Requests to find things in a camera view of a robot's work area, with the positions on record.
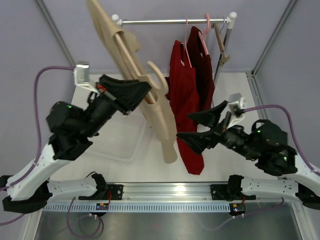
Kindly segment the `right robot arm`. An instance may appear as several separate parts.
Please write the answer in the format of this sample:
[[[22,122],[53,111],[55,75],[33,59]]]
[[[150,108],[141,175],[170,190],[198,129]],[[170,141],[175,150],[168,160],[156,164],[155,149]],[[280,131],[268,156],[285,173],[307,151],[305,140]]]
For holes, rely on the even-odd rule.
[[[222,199],[254,200],[258,196],[298,199],[302,205],[319,210],[320,170],[310,164],[297,145],[288,144],[287,132],[267,119],[253,123],[250,133],[239,125],[246,108],[243,97],[223,101],[209,110],[190,113],[188,118],[209,128],[205,132],[179,132],[177,137],[196,154],[221,144],[253,161],[255,167],[276,180],[261,180],[242,175],[230,175],[226,188],[219,192]]]

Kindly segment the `bright red t shirt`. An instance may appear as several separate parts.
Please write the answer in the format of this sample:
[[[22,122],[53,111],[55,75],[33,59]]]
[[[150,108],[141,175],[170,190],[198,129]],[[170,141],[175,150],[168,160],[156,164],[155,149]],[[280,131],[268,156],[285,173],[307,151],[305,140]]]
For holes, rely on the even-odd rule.
[[[190,66],[185,47],[176,40],[172,47],[169,76],[166,77],[169,92],[166,95],[175,117],[178,132],[196,132],[197,124],[188,118],[188,114],[200,110],[200,98],[196,85],[196,69]],[[200,175],[204,169],[204,160],[183,140],[177,138],[182,161],[189,174]]]

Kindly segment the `dark maroon t shirt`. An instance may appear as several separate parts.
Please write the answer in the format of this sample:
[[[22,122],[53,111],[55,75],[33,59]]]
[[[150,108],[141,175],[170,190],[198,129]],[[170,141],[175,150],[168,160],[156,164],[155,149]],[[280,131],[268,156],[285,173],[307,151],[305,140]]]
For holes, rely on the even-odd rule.
[[[196,73],[196,89],[199,96],[201,111],[211,108],[215,85],[213,81],[212,61],[210,55],[205,55],[196,26],[192,26],[187,41],[189,59]]]

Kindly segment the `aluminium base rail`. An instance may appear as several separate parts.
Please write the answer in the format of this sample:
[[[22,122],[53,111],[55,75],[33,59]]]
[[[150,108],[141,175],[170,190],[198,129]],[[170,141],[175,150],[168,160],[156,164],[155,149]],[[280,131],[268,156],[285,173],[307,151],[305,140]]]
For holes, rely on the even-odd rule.
[[[172,198],[184,198],[187,196],[199,195],[197,186],[193,186],[194,191],[188,190],[189,184],[169,184],[165,186],[160,184],[156,186],[154,184],[144,186],[143,190],[137,190],[136,195],[139,196],[154,196],[156,198],[167,199]],[[300,185],[288,179],[278,180],[258,180],[245,177],[241,181],[242,193],[245,195],[267,196],[267,197],[288,197],[298,198]],[[31,194],[29,199],[33,204],[40,204],[44,207],[48,202],[55,199],[68,199],[78,198],[79,196],[89,197],[96,192],[96,183],[93,179],[79,179],[69,181],[48,181],[43,182],[36,190],[29,190]]]

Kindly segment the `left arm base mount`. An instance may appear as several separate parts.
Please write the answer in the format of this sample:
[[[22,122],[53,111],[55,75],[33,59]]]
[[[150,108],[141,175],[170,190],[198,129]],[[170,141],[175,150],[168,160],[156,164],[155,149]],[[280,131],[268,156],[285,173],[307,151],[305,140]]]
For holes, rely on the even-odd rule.
[[[95,171],[90,172],[86,178],[94,180],[96,183],[96,192],[91,196],[79,196],[79,200],[115,200],[120,201],[123,198],[123,184],[106,183],[102,174]]]

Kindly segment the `beige wooden hanger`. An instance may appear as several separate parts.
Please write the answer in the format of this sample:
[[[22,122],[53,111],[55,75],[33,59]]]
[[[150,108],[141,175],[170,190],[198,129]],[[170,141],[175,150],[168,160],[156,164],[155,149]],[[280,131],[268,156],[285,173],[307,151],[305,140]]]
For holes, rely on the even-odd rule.
[[[157,77],[157,80],[153,80],[136,56],[136,52],[141,49],[141,44],[132,33],[118,32],[113,36],[113,39],[131,76],[139,81],[148,82],[152,87],[145,97],[145,101],[151,105],[156,103],[158,96],[164,96],[169,91],[163,73],[153,62],[148,61],[149,69]]]

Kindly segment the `metal clothes rack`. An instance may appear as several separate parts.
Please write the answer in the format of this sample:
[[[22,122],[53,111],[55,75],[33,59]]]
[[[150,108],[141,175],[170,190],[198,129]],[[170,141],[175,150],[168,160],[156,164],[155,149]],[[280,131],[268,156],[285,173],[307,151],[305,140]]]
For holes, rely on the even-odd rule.
[[[213,82],[216,84],[219,79],[220,71],[223,65],[225,65],[229,60],[230,56],[227,55],[226,50],[228,42],[231,36],[232,29],[235,25],[237,19],[237,13],[231,12],[228,17],[225,18],[210,18],[209,14],[205,14],[202,19],[152,19],[152,20],[126,20],[121,19],[117,14],[111,16],[112,21],[114,21],[119,26],[124,25],[188,25],[188,24],[206,24],[203,32],[198,33],[198,37],[201,41],[202,47],[206,54],[209,53],[206,44],[206,36],[211,29],[214,30],[217,44],[219,47],[219,59],[213,76]]]

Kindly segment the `thick pink plastic hanger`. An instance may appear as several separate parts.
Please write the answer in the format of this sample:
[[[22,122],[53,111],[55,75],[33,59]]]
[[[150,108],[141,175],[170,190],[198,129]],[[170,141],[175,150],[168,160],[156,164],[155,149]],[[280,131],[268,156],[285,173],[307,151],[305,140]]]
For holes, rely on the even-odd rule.
[[[207,55],[209,55],[209,51],[208,51],[208,47],[207,47],[207,44],[206,44],[206,37],[207,37],[207,34],[210,31],[211,24],[210,24],[210,15],[208,13],[205,13],[204,17],[206,19],[206,27],[205,27],[203,33],[201,33],[200,31],[198,32],[198,36],[200,38],[204,53],[207,56]]]

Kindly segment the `wooden clip hanger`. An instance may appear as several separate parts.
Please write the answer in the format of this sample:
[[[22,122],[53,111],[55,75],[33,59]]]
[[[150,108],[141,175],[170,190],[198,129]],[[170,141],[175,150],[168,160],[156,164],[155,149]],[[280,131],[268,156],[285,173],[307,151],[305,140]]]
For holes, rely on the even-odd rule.
[[[225,44],[223,43],[223,39],[221,37],[220,29],[219,29],[218,25],[216,23],[212,23],[211,28],[214,29],[217,43],[218,43],[219,50],[220,50],[218,66],[222,67],[230,60],[230,56],[226,54],[226,47],[225,47]]]

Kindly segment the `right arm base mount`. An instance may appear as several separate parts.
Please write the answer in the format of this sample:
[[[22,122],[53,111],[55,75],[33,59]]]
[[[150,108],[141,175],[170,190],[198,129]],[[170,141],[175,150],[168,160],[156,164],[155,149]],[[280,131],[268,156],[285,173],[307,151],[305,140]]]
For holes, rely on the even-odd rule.
[[[244,179],[241,175],[231,175],[227,183],[214,183],[210,185],[212,200],[224,200],[228,202],[236,200],[256,200],[255,195],[242,193],[241,183]]]

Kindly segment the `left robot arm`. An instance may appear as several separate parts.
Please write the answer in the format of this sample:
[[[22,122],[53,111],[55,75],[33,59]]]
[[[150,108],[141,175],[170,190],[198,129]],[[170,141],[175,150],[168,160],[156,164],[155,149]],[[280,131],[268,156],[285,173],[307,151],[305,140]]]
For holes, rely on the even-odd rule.
[[[7,193],[2,200],[3,209],[30,214],[55,200],[103,199],[108,186],[99,173],[67,181],[52,181],[51,176],[91,147],[91,139],[115,113],[130,114],[150,90],[151,85],[146,81],[118,80],[102,75],[87,97],[86,109],[64,101],[56,102],[46,118],[52,135],[42,152],[19,173],[0,178],[0,185]]]

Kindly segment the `beige t shirt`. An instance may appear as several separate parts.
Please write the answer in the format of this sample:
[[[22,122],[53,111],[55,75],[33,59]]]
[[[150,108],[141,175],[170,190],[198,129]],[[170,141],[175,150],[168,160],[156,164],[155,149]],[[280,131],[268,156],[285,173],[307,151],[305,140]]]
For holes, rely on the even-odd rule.
[[[123,77],[120,83],[132,83],[133,87],[129,92],[133,96],[144,98],[138,105],[140,111],[161,143],[164,162],[174,163],[178,158],[174,148],[177,127],[166,98],[169,86],[164,75],[153,62],[147,62],[160,81],[157,84],[135,55],[141,47],[136,36],[117,25],[97,0],[88,0],[86,4],[97,35]]]

